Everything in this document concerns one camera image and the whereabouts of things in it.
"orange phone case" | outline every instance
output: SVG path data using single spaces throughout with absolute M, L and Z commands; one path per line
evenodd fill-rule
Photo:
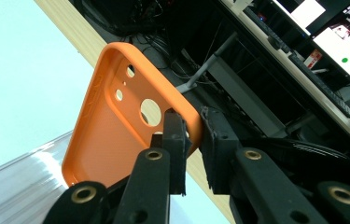
M 141 104 L 154 101 L 162 119 L 149 125 Z M 187 123 L 193 152 L 201 142 L 199 113 L 133 45 L 110 43 L 102 51 L 63 160 L 63 177 L 71 186 L 85 180 L 107 187 L 132 171 L 151 135 L 162 132 L 163 113 L 173 108 Z

